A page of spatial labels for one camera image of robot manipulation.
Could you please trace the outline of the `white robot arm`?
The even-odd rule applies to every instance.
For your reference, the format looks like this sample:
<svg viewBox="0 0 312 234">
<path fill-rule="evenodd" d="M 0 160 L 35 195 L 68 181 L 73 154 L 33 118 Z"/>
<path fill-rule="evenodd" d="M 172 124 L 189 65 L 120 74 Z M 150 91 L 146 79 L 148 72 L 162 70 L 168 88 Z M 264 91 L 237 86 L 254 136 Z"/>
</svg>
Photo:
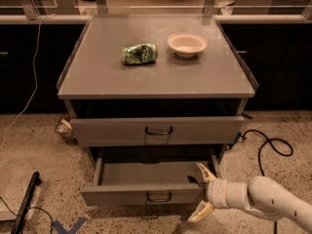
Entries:
<svg viewBox="0 0 312 234">
<path fill-rule="evenodd" d="M 272 221 L 286 217 L 312 233 L 312 205 L 297 198 L 275 180 L 259 175 L 249 182 L 234 182 L 217 178 L 201 163 L 197 163 L 197 167 L 208 185 L 208 201 L 199 203 L 189 222 L 198 222 L 214 210 L 238 209 Z"/>
</svg>

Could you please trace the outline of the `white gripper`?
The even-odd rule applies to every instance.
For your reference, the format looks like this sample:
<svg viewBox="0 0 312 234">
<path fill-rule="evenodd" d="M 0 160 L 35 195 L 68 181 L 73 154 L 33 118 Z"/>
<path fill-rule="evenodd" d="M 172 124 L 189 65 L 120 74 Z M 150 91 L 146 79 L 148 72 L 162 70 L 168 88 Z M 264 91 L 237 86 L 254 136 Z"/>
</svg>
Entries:
<svg viewBox="0 0 312 234">
<path fill-rule="evenodd" d="M 233 182 L 216 176 L 202 163 L 196 166 L 202 173 L 203 180 L 209 182 L 207 196 L 209 202 L 201 201 L 189 222 L 198 222 L 210 215 L 215 208 L 247 210 L 250 207 L 248 185 L 245 182 Z"/>
</svg>

